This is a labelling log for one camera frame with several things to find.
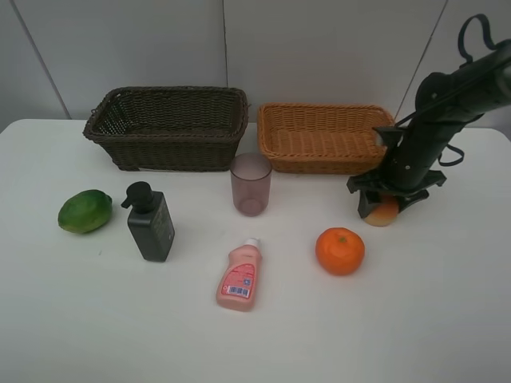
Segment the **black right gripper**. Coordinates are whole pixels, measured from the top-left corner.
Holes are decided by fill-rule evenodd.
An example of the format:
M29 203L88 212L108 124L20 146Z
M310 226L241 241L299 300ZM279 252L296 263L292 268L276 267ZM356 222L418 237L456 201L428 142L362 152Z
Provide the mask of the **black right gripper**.
M380 174L371 170L362 175L351 176L347 181L350 193L359 192L358 214L361 219L367 218L379 205L384 195L392 195L398 202L398 213L429 197L428 188L441 187L446 177L441 171L429 170L416 186L402 186L392 183Z

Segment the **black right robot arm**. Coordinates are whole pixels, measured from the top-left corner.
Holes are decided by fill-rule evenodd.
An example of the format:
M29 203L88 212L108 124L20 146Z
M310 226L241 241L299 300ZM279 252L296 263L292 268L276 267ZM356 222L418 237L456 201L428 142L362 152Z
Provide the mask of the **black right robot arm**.
M433 170L450 141L485 113L510 104L510 42L451 73L432 73L419 86L414 113L393 126L377 127L377 142L386 147L381 163L347 181L359 193L358 214L368 217L393 196L398 209L427 199L428 189L446 176Z

